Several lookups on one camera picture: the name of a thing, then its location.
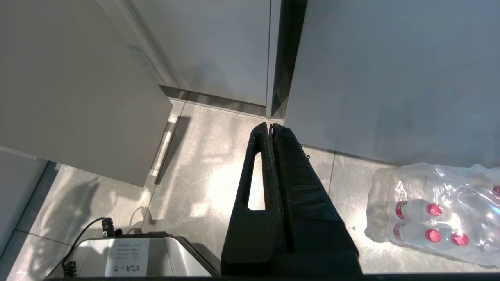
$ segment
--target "black cable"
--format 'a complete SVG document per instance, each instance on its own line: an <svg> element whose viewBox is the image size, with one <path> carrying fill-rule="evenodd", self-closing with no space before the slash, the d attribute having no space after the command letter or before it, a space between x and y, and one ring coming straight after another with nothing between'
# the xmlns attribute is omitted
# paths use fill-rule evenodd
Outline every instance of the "black cable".
<svg viewBox="0 0 500 281"><path fill-rule="evenodd" d="M73 246L69 249L69 252L67 255L65 255L62 260L61 260L61 265L62 265L62 272L64 273L64 278L69 278L69 277L76 277L77 276L77 263L74 260L69 261L66 263L66 261L70 258L70 255L73 253L73 250L77 247L77 242L82 237L84 232L94 223L98 221L102 221L106 219L105 217L100 217L98 219L93 220L91 223L89 223L81 232L80 235L76 238L76 240L73 243Z"/></svg>

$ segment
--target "white wall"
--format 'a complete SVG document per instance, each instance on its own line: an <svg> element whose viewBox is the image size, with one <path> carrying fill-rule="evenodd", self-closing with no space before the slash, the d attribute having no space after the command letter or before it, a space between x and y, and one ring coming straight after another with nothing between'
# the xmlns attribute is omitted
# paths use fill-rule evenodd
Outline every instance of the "white wall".
<svg viewBox="0 0 500 281"><path fill-rule="evenodd" d="M285 125L395 164L500 165L500 1L310 0Z"/></svg>
<svg viewBox="0 0 500 281"><path fill-rule="evenodd" d="M47 165L46 160L33 158L0 149L0 253Z"/></svg>

